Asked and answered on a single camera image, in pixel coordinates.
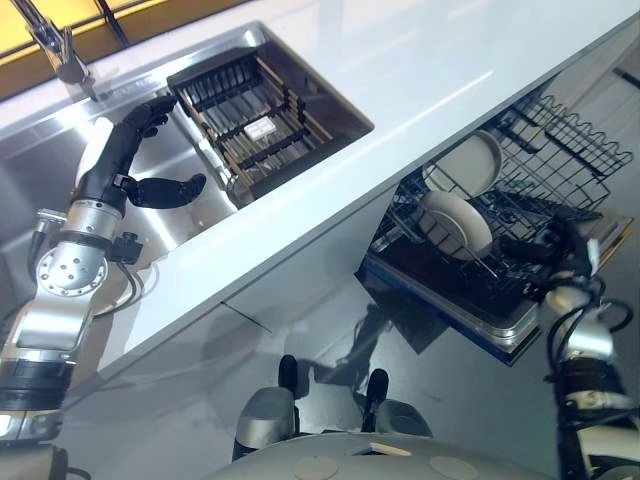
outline stainless steel sink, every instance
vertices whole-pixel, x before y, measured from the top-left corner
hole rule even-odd
[[[156,93],[144,93],[100,114],[118,121],[135,105]],[[71,112],[84,113],[80,109]],[[60,122],[61,117],[57,115],[56,118]],[[13,139],[0,144],[0,151],[5,153],[0,161],[0,203],[3,206],[0,211],[0,317],[21,305],[33,291],[34,286],[27,275],[26,255],[35,212],[43,207],[66,211],[92,119],[85,117],[73,128],[34,142],[13,155],[5,153],[6,143]],[[215,172],[211,158],[208,159],[197,145],[197,132],[192,136],[189,127],[180,110],[176,109],[161,133],[142,143],[133,163],[131,174],[137,179],[163,177],[186,180],[195,173],[207,176],[202,194],[186,207],[151,210],[127,206],[122,231],[138,234],[144,244],[136,270],[145,268],[153,260],[236,211],[227,200],[221,175]],[[109,284],[103,290],[124,288],[119,273],[111,275]]]
[[[273,57],[274,54],[269,53],[273,48],[279,56]],[[117,122],[141,102],[166,94],[168,77],[198,69],[214,57],[251,49],[271,55],[268,59],[273,58],[276,63],[288,65],[281,68],[280,73],[285,80],[299,86],[300,99],[306,101],[301,105],[309,105],[321,121],[326,119],[329,137],[348,137],[342,144],[329,142],[334,147],[325,148],[322,158],[316,155],[309,165],[371,129],[348,102],[255,22],[192,48],[190,53],[177,54],[145,71],[119,78],[109,88],[97,88],[100,99],[97,103],[85,100],[70,106],[52,107],[39,118],[0,131],[0,332],[2,319],[12,318],[9,314],[28,300],[34,290],[27,274],[26,257],[36,212],[40,208],[67,210],[77,164],[95,119],[106,116]],[[149,266],[237,211],[238,197],[234,195],[234,204],[225,193],[231,191],[229,186],[235,183],[237,175],[228,163],[220,160],[225,158],[225,152],[216,150],[216,143],[207,136],[209,132],[189,118],[193,116],[187,115],[185,110],[189,113],[184,103],[176,106],[160,133],[142,143],[131,174],[137,179],[153,176],[186,180],[195,173],[203,173],[207,184],[203,193],[183,208],[149,210],[128,206],[122,231],[136,233],[144,244],[142,256],[133,270]],[[102,295],[98,297],[96,308],[104,306],[107,299],[113,300],[125,287],[124,277],[117,269],[112,269],[107,285],[99,292]]]

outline dishwasher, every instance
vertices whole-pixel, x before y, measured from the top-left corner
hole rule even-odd
[[[428,316],[443,320],[508,365],[540,333],[537,303],[529,290],[531,280],[544,272],[502,254],[496,240],[544,243],[549,221],[562,213],[583,235],[599,240],[602,264],[630,233],[632,222],[598,209],[610,193],[605,180],[631,162],[632,154],[552,96],[544,96],[543,89],[404,177],[360,270],[402,291],[422,304]],[[500,150],[495,178],[479,193],[468,191],[442,166],[473,135],[490,137]],[[435,191],[454,194],[480,214],[490,235],[486,251],[469,248],[464,232],[447,215],[427,218],[431,211],[421,201]]]

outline dish drying rack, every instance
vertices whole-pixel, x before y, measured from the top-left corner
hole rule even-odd
[[[334,138],[255,49],[199,64],[168,85],[235,173],[230,194],[236,180],[260,191],[258,185]]]
[[[467,198],[478,210],[494,240],[504,235],[543,241],[546,225],[560,212],[576,222],[599,218],[595,209],[610,193],[604,180],[633,159],[592,124],[567,112],[553,97],[540,98],[535,91],[480,128],[496,137],[504,156],[500,175],[489,191],[473,197],[438,166],[438,160],[457,145],[426,165],[431,174],[438,170],[439,176],[448,178],[448,191]],[[374,252],[383,252],[404,236],[411,243],[424,244],[421,251],[446,264],[447,271],[457,275],[467,288],[476,285],[491,295],[513,291],[515,282],[522,284],[523,278],[535,274],[539,268],[507,258],[495,248],[479,258],[450,231],[439,237],[437,244],[428,240],[419,226],[421,215],[427,213],[418,204],[429,191],[422,169],[416,169],[398,186],[371,244]],[[433,228],[446,230],[438,223]],[[471,260],[457,260],[438,249],[451,238],[459,245],[452,255],[464,249]]]

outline white cabinet door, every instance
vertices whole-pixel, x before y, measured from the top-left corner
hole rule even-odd
[[[298,318],[359,267],[396,185],[227,300],[274,331]]]

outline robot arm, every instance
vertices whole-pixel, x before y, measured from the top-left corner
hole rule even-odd
[[[548,318],[547,358],[558,406],[558,453],[563,480],[637,479],[640,475],[638,408],[614,365],[612,333],[633,317],[624,302],[606,299],[595,276],[597,244],[585,241],[561,217],[551,224],[553,247],[502,239],[505,253],[546,264],[541,320]],[[612,311],[624,312],[608,326]]]
[[[96,123],[66,221],[34,269],[35,296],[19,312],[0,355],[2,454],[14,449],[24,455],[24,445],[58,435],[62,403],[93,316],[92,298],[107,277],[107,261],[119,255],[122,239],[116,235],[127,198],[137,206],[174,208],[204,188],[203,175],[186,182],[128,175],[141,141],[167,122],[175,103],[172,96],[158,97],[115,126],[102,118]]]

